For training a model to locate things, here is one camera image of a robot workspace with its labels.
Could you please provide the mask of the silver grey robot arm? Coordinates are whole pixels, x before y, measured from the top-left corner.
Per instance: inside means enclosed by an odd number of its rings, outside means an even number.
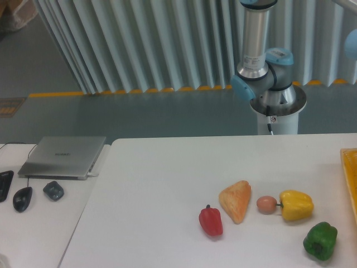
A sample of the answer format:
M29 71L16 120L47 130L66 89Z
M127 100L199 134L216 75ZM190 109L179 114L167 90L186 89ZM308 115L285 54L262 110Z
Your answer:
M267 76L268 31L272 46L292 51L293 77L302 84L336 79L356 82L356 1L241 1L245 9L239 75Z

